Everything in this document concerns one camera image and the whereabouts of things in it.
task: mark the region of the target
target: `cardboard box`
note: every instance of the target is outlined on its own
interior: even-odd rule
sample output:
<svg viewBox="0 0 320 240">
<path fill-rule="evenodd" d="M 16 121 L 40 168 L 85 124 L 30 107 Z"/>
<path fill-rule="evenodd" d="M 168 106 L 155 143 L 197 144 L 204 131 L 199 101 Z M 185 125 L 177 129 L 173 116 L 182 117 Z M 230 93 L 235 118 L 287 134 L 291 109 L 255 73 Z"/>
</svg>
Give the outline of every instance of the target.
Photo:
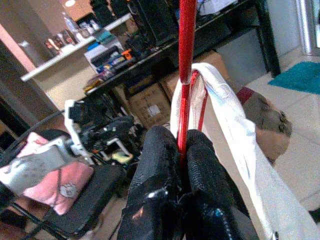
<svg viewBox="0 0 320 240">
<path fill-rule="evenodd" d="M 201 56 L 195 58 L 193 62 L 194 63 L 208 63 L 208 64 L 215 66 L 218 69 L 218 71 L 220 72 L 220 74 L 222 75 L 222 77 L 226 81 L 230 81 L 230 77 L 228 75 L 228 71 L 226 69 L 225 63 L 222 59 L 222 56 L 219 53 L 217 53 L 215 51 L 206 52 L 206 53 L 202 54 Z M 161 83 L 165 93 L 167 94 L 168 98 L 170 99 L 170 101 L 172 100 L 172 97 L 174 95 L 174 91 L 176 89 L 176 85 L 177 85 L 178 80 L 179 80 L 179 71 L 177 70 L 174 73 L 169 74 L 168 76 L 164 77 L 160 81 L 160 83 Z"/>
<path fill-rule="evenodd" d="M 146 128 L 163 125 L 170 120 L 170 104 L 159 83 L 130 97 L 128 102 L 131 111 Z"/>
</svg>

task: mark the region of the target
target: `red fabric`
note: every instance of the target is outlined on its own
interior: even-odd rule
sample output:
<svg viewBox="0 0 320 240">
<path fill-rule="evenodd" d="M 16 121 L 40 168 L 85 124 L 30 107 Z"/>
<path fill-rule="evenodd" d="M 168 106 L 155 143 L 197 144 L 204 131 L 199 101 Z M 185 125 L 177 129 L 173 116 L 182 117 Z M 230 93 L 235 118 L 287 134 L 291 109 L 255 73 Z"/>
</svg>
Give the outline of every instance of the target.
<svg viewBox="0 0 320 240">
<path fill-rule="evenodd" d="M 242 105 L 246 103 L 246 101 L 251 98 L 251 96 L 255 93 L 255 91 L 251 90 L 250 88 L 243 87 L 241 90 L 236 94 L 238 97 L 239 101 L 241 102 Z"/>
</svg>

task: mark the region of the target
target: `white fabric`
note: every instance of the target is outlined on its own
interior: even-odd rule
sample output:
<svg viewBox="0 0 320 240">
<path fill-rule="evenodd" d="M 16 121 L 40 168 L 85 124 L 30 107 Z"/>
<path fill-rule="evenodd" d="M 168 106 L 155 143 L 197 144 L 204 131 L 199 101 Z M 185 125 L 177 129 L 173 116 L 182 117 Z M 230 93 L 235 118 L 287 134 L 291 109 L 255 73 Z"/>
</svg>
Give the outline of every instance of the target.
<svg viewBox="0 0 320 240">
<path fill-rule="evenodd" d="M 236 183 L 260 239 L 320 240 L 320 232 L 309 213 L 285 185 L 256 142 L 256 126 L 246 119 L 235 93 L 218 70 L 208 63 L 195 63 L 201 80 L 196 84 L 190 107 L 189 129 L 197 129 L 205 91 L 203 132 L 213 142 L 221 164 Z M 172 98 L 170 130 L 178 132 L 182 84 Z"/>
</svg>

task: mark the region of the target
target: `teal rug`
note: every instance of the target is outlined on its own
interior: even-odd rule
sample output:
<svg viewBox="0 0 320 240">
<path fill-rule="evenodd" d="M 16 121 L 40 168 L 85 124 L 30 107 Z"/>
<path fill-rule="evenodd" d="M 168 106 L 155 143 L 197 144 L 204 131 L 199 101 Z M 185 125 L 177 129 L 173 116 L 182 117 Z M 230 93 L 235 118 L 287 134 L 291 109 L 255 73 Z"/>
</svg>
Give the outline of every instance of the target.
<svg viewBox="0 0 320 240">
<path fill-rule="evenodd" d="M 320 95 L 320 63 L 300 62 L 268 84 Z"/>
</svg>

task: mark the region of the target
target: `pink bag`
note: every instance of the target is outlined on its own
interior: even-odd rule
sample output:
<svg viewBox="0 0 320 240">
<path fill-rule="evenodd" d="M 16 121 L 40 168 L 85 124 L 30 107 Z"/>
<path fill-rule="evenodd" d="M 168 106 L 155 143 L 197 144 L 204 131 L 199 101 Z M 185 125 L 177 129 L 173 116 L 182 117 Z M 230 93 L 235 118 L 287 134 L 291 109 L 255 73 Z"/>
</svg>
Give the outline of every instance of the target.
<svg viewBox="0 0 320 240">
<path fill-rule="evenodd" d="M 35 132 L 30 133 L 27 144 L 18 157 L 35 153 L 36 149 L 47 142 L 45 138 Z M 23 195 L 49 205 L 57 214 L 63 215 L 72 207 L 93 172 L 92 167 L 75 161 L 59 170 L 48 173 L 38 185 L 27 188 Z"/>
</svg>

